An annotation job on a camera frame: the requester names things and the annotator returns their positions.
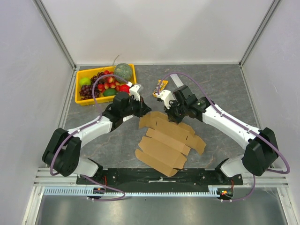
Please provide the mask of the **white paper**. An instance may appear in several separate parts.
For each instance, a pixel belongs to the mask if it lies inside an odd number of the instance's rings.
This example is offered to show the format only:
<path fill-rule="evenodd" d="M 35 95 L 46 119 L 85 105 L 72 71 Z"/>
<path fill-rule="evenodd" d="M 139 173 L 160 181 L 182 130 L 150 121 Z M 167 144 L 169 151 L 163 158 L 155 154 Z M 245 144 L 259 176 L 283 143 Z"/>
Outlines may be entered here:
<path fill-rule="evenodd" d="M 133 115 L 129 115 L 123 118 L 123 122 L 126 122 L 128 120 L 130 120 L 131 118 L 133 118 Z"/>

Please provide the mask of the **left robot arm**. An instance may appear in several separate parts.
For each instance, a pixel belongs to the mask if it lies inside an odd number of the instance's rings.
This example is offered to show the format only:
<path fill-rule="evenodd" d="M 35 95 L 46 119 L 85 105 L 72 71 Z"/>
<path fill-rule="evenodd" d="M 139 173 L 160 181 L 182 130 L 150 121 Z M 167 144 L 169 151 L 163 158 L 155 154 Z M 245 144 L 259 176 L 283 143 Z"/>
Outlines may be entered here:
<path fill-rule="evenodd" d="M 142 97 L 135 99 L 126 92 L 118 93 L 101 115 L 80 127 L 69 130 L 58 128 L 54 131 L 42 156 L 50 167 L 50 174 L 67 177 L 71 174 L 86 176 L 92 184 L 103 179 L 103 167 L 95 161 L 80 157 L 81 149 L 101 135 L 117 129 L 133 116 L 143 117 L 151 111 Z"/>

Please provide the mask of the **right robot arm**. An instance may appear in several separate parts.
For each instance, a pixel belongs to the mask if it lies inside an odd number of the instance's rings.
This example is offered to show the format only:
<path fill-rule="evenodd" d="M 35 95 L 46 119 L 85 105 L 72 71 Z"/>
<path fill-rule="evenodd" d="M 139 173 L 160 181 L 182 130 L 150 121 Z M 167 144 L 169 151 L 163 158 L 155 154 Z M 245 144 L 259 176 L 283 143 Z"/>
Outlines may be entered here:
<path fill-rule="evenodd" d="M 170 122 L 179 124 L 188 116 L 217 128 L 232 138 L 245 152 L 219 164 L 215 180 L 226 184 L 240 173 L 262 176 L 278 158 L 275 133 L 268 127 L 263 130 L 250 126 L 223 111 L 207 97 L 197 98 L 190 88 L 182 85 L 174 92 L 163 90 L 157 96 L 164 102 L 164 111 Z"/>

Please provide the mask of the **cardboard box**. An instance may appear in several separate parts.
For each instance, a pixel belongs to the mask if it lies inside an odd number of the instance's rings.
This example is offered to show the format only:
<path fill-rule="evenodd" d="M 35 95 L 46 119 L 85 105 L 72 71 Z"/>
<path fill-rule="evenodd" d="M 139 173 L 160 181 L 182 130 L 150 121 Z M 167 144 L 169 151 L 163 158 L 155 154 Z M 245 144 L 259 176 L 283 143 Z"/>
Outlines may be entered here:
<path fill-rule="evenodd" d="M 183 169 L 191 149 L 201 155 L 206 147 L 206 143 L 195 134 L 191 126 L 170 122 L 162 112 L 150 112 L 141 117 L 139 128 L 148 130 L 138 143 L 135 156 L 167 177 Z"/>

